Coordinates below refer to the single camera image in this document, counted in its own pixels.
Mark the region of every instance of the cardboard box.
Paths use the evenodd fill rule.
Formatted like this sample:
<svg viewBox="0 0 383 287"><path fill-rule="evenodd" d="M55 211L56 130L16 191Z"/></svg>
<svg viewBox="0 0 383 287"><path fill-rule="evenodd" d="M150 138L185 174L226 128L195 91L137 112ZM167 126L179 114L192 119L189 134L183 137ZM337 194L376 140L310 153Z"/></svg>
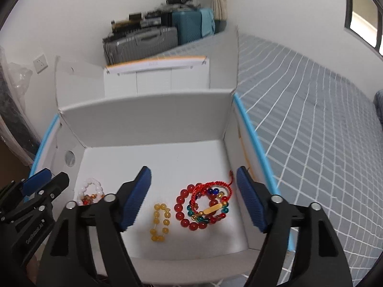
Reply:
<svg viewBox="0 0 383 287"><path fill-rule="evenodd" d="M98 180L105 194L115 193L148 166L151 187L134 225L121 234L144 283L219 281L251 270L262 247L264 235L252 225L235 183L227 217L205 230L181 227L173 210L187 185L229 182L229 171L242 165L256 181L275 189L262 146L234 95L237 33L225 33L224 44L207 56L105 70L56 60L59 115L32 172L46 167L69 175L70 186L53 203L57 218L66 202L77 200L88 178ZM149 233L156 203L172 209L163 243L152 242ZM207 207L207 197L198 203ZM90 236L97 270L105 273L95 230Z"/></svg>

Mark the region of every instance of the suitcase handle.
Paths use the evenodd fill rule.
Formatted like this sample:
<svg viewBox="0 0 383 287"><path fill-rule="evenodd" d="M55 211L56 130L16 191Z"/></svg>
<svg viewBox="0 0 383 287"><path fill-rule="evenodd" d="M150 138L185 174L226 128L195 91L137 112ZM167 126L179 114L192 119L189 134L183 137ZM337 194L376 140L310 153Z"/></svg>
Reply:
<svg viewBox="0 0 383 287"><path fill-rule="evenodd" d="M151 45L152 43L157 43L158 38L161 37L161 30L156 29L143 34L135 36L135 43L139 45L140 43L145 43L145 45Z"/></svg>

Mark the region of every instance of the silver bolt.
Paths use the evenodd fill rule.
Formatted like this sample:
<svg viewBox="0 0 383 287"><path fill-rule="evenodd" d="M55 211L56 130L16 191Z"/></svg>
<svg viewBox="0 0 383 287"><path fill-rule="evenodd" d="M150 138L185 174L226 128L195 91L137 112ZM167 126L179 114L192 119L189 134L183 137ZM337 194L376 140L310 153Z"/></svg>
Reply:
<svg viewBox="0 0 383 287"><path fill-rule="evenodd" d="M314 210L321 210L322 206L318 203L312 203L311 208Z"/></svg>
<svg viewBox="0 0 383 287"><path fill-rule="evenodd" d="M116 196L114 194L108 194L104 196L104 201L110 203L113 202L116 199Z"/></svg>
<svg viewBox="0 0 383 287"><path fill-rule="evenodd" d="M76 207L76 205L77 205L77 203L74 200L72 200L72 201L68 202L65 207L68 209L73 209Z"/></svg>
<svg viewBox="0 0 383 287"><path fill-rule="evenodd" d="M281 198L279 195L273 195L273 196L271 197L271 200L272 200L274 203L279 204L279 203L282 203L283 198Z"/></svg>

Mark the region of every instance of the window frame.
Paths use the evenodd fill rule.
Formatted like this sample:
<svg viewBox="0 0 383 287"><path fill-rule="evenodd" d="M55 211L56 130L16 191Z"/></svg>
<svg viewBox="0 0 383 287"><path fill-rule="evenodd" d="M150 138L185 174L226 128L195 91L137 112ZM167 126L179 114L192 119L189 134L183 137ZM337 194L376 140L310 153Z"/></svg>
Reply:
<svg viewBox="0 0 383 287"><path fill-rule="evenodd" d="M361 40L365 45L367 45L370 49L372 49L376 54L379 55L383 59L383 54L380 54L380 47L382 45L382 34L383 34L383 8L380 6L377 0L372 0L377 7L378 10L378 28L377 28L377 44L376 46L372 46L365 39L363 39L359 34L357 34L354 30L351 29L351 20L352 20L352 11L353 11L353 0L346 1L346 15L345 15L345 23L344 27L351 32L354 36L356 36L359 40Z"/></svg>

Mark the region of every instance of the gray checkered bedsheet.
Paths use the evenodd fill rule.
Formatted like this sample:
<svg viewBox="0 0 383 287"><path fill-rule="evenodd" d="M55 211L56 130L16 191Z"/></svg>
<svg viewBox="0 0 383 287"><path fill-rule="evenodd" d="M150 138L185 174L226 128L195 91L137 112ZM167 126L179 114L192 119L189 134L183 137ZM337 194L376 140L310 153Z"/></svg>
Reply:
<svg viewBox="0 0 383 287"><path fill-rule="evenodd" d="M203 53L219 41L217 35L165 55ZM348 79L282 45L245 34L239 45L237 94L281 194L299 205L322 204L356 285L383 248L383 132L374 105ZM292 260L286 257L280 283ZM206 286L240 287L246 276Z"/></svg>

